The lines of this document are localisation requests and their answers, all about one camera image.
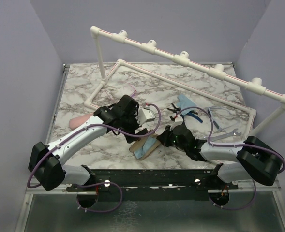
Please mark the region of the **plaid glasses case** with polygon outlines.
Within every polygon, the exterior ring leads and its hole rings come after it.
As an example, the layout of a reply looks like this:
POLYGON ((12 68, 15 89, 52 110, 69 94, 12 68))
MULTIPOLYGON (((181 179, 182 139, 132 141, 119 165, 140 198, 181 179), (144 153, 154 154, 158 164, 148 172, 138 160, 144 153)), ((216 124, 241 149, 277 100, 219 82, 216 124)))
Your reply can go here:
POLYGON ((153 133, 148 137, 140 138, 130 146, 129 151, 137 160, 144 160, 161 144, 157 137, 158 135, 153 133))

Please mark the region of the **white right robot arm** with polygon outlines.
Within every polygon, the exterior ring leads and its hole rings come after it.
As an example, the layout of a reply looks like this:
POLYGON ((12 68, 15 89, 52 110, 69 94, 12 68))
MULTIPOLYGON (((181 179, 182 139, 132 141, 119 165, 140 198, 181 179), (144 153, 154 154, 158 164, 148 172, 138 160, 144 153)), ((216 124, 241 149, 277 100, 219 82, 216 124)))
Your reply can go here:
POLYGON ((210 185, 215 189, 221 189, 233 181, 247 179, 272 186, 277 175, 285 168, 284 158, 254 136, 249 136, 240 144, 213 144, 196 139, 185 125, 178 125, 173 129, 166 126, 157 140, 165 147, 173 146, 185 152, 195 161, 228 161, 229 164, 220 165, 216 173, 210 176, 210 185))

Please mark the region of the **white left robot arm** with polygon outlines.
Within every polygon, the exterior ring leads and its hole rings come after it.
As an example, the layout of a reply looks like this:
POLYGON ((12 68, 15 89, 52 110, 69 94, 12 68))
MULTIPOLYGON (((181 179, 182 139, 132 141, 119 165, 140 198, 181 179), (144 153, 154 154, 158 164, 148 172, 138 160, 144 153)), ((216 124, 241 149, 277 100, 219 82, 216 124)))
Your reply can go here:
POLYGON ((147 129, 139 128, 153 121, 155 115, 147 107, 129 95, 123 95, 113 105, 99 107, 82 125, 64 137, 43 144, 38 142, 32 148, 28 170, 39 186, 51 191, 62 183, 78 184, 82 190, 94 186, 94 178, 86 166, 67 166, 66 162, 79 150, 93 140, 109 132, 123 134, 127 143, 132 143, 149 135, 147 129))

